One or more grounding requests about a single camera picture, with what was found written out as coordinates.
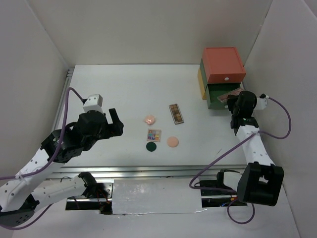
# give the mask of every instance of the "green disc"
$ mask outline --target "green disc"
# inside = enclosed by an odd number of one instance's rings
[[[147,144],[147,150],[153,152],[157,149],[157,145],[154,142],[149,142]]]

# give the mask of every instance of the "gray wall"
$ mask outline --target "gray wall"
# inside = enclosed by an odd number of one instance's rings
[[[206,46],[248,57],[272,0],[29,0],[71,64],[199,63]]]
[[[66,67],[23,0],[0,1],[0,34],[0,175],[4,176],[18,172],[49,134]],[[1,238],[11,235],[0,228]]]
[[[276,98],[290,111],[289,138],[263,139],[272,159],[284,167],[285,190],[301,237],[315,237],[317,18],[303,0],[273,1],[245,68],[247,89]],[[256,118],[263,130],[287,131],[287,117],[273,103]]]

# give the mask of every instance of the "round makeup sponge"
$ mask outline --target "round makeup sponge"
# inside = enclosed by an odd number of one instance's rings
[[[178,146],[178,139],[175,136],[171,136],[167,139],[167,144],[169,147],[176,147]]]
[[[154,142],[149,142],[147,144],[147,150],[153,152],[157,149],[157,145]]]

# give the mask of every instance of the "makeup item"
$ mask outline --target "makeup item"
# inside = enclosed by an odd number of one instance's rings
[[[178,141],[177,137],[175,137],[175,136],[171,136],[167,139],[167,144],[169,147],[176,147],[176,146],[178,146],[178,143],[179,143],[179,141]]]
[[[161,130],[149,129],[147,141],[160,142]]]
[[[155,117],[153,115],[147,115],[143,121],[148,125],[153,125],[155,122]]]
[[[226,94],[222,94],[220,95],[218,98],[219,101],[221,101],[222,103],[227,103],[227,98],[228,98],[228,95],[234,95],[234,96],[239,96],[240,92],[242,92],[243,89],[242,88],[237,88],[229,93],[226,93]]]
[[[153,152],[157,149],[157,145],[154,142],[149,142],[147,144],[147,150]]]
[[[170,109],[170,112],[172,113],[172,117],[173,117],[175,125],[184,123],[184,119],[182,117],[182,114],[180,113],[178,104],[169,105],[169,109]]]

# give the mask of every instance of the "brown eyeshadow palette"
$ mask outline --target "brown eyeshadow palette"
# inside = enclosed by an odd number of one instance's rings
[[[184,119],[182,114],[180,113],[179,107],[177,104],[169,105],[170,112],[172,113],[172,117],[175,125],[184,123]]]

